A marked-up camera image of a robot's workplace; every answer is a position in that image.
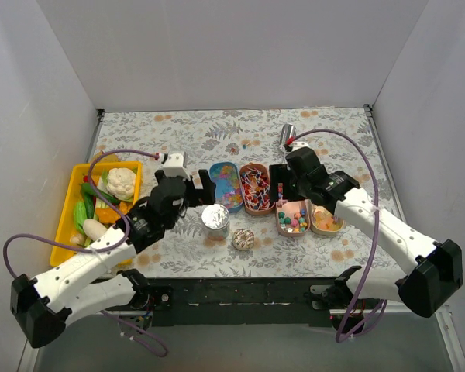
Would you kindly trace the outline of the clear glass jar lid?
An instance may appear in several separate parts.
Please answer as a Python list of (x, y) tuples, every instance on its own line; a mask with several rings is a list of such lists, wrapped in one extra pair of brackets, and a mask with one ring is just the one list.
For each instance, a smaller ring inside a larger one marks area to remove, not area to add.
[(201, 220), (207, 229), (224, 229), (229, 224), (229, 210), (220, 204), (208, 205), (203, 209)]

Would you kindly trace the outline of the blue candy tray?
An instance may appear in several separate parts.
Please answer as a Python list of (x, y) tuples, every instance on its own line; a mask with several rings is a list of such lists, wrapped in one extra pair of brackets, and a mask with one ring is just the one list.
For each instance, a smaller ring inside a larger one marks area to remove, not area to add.
[(216, 163), (210, 167), (209, 174), (216, 186), (215, 202), (231, 213), (238, 212), (243, 207), (243, 192), (237, 166), (231, 162)]

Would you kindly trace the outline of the pink lollipop tray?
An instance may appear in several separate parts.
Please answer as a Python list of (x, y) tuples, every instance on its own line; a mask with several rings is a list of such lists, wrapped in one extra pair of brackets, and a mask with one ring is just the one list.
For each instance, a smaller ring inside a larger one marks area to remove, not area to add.
[(253, 216), (267, 215), (274, 209), (270, 200), (270, 177), (262, 164), (246, 164), (239, 170), (243, 204), (246, 212)]

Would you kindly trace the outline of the clear glass jar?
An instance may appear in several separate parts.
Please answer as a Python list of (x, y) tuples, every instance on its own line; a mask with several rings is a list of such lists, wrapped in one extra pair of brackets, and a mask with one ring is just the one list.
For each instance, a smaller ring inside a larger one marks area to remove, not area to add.
[(203, 231), (207, 239), (210, 239), (212, 241), (223, 241), (226, 240), (229, 236), (230, 227), (229, 225), (225, 225), (218, 228), (204, 226)]

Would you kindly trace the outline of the beige gummy candy tray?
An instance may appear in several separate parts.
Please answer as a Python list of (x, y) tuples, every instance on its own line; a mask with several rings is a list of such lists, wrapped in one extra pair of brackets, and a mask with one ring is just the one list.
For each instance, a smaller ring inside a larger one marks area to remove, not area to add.
[(320, 236), (334, 236), (340, 233), (344, 227), (344, 221), (336, 218), (322, 206), (311, 205), (310, 215), (311, 230)]

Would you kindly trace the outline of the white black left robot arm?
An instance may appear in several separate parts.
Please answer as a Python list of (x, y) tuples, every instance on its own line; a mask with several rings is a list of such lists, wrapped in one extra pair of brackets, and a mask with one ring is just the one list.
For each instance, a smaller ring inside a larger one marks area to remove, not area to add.
[(187, 208), (215, 203), (215, 183), (206, 170), (198, 172), (201, 187), (192, 179), (155, 173), (157, 186), (140, 199), (86, 253), (33, 278), (25, 274), (12, 281), (11, 312), (33, 348), (43, 347), (73, 322), (107, 308), (134, 310), (153, 304), (150, 282), (136, 269), (100, 281), (109, 269), (134, 258), (159, 240), (184, 217)]

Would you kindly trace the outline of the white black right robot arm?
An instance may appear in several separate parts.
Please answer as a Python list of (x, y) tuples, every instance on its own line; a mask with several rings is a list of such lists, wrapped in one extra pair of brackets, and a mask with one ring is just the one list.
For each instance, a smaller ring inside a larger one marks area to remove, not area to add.
[(292, 150), (284, 164), (273, 164), (270, 199), (309, 200), (377, 241), (398, 264), (395, 272), (364, 273), (353, 266), (340, 274), (316, 300), (352, 308), (362, 299), (403, 303), (424, 318), (431, 317), (463, 284), (462, 252), (450, 239), (440, 243), (379, 209), (359, 183), (345, 172), (328, 173), (314, 150)]

